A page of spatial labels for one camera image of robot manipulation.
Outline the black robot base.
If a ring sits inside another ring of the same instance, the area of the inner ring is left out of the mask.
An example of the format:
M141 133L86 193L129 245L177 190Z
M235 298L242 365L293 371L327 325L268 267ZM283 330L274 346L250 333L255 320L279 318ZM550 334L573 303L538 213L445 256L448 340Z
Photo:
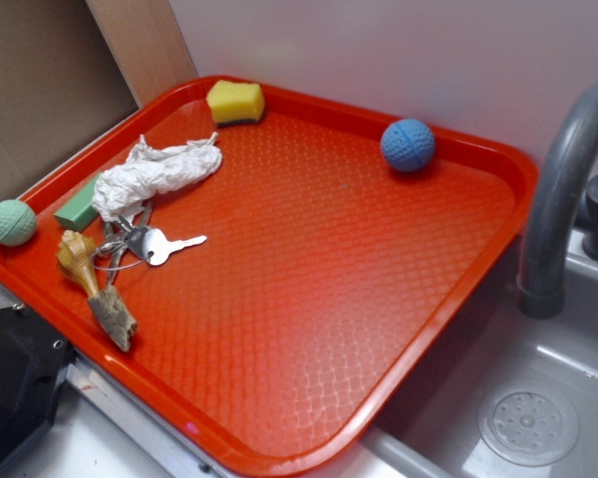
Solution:
M0 309L0 472L53 426L72 352L34 310Z

